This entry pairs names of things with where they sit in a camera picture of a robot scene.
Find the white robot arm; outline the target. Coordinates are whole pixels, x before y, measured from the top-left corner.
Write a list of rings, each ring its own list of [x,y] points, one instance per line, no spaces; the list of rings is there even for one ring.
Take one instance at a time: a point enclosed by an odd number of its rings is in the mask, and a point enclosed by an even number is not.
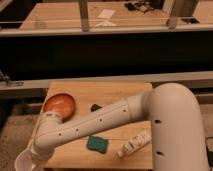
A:
[[[206,138],[199,103],[178,83],[124,98],[80,120],[64,123],[57,112],[41,115],[30,147],[33,160],[45,161],[57,147],[129,123],[151,122],[154,171],[209,171]]]

